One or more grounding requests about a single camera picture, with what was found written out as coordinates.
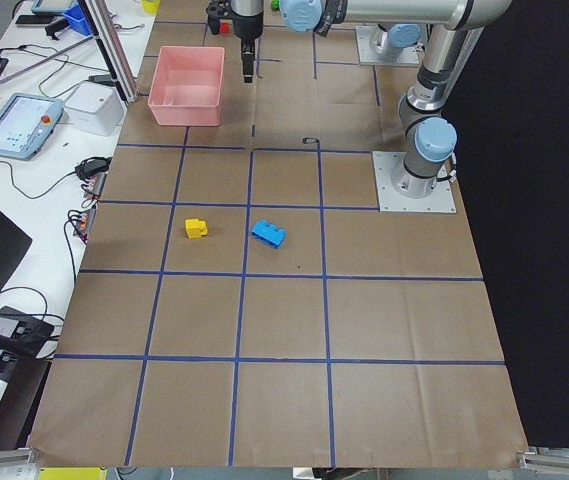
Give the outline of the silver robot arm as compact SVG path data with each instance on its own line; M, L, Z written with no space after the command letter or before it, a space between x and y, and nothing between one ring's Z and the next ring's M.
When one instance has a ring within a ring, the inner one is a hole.
M418 48L427 40L427 26L417 23L379 24L371 39L375 63L391 66L419 64Z
M395 190L425 198L441 180L443 164L454 157L457 133L441 117L451 77L463 67L467 37L480 34L510 7L509 1L281 1L285 25L298 33L327 36L344 22L431 24L432 35L416 81L398 104L407 152L391 174Z

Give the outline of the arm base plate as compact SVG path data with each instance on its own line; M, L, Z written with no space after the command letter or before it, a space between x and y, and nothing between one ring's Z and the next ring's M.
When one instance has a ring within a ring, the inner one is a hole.
M414 67L419 65L417 44L422 26L415 23L356 27L359 63Z
M412 176L404 152L373 151L379 211L382 213L454 214L457 209L444 166L430 179Z

